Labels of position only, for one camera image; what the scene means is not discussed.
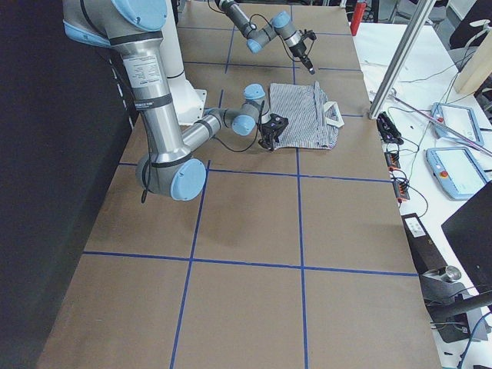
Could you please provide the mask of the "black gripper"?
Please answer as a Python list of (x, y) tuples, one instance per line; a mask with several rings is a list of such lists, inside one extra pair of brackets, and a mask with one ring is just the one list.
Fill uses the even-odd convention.
[(314, 66), (307, 55), (307, 48), (303, 41), (291, 46), (290, 51), (296, 62), (301, 62), (311, 75), (315, 74)]
[(280, 131), (274, 130), (260, 130), (261, 138), (258, 140), (258, 144), (269, 151), (274, 150), (274, 143), (279, 142)]

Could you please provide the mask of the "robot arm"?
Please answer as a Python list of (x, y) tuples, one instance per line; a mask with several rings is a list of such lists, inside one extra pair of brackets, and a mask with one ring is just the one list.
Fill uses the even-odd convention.
[(207, 177), (193, 152), (222, 127), (238, 135), (271, 129), (282, 117), (271, 113), (259, 84), (244, 90), (239, 109), (212, 108), (186, 130), (175, 110), (161, 44), (174, 14), (167, 1), (64, 1), (66, 35), (77, 42), (115, 50), (122, 58), (135, 108), (145, 125), (148, 153), (138, 163), (136, 177), (144, 193), (190, 201), (201, 192)]
[(268, 43), (279, 38), (289, 59), (300, 62), (311, 75), (315, 74), (309, 54), (317, 36), (312, 30), (299, 30), (286, 11), (279, 12), (267, 20), (260, 14), (246, 15), (236, 1), (214, 3), (218, 12), (225, 14), (241, 32), (253, 54), (259, 53)]

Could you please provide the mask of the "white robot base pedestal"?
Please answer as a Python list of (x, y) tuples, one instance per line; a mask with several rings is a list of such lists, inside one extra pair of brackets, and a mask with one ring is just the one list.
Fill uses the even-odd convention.
[(170, 0), (166, 0), (165, 3), (168, 15), (161, 29), (164, 36), (160, 46), (161, 60), (178, 122), (180, 125), (192, 125), (203, 116), (207, 92), (195, 89), (186, 77), (172, 4)]

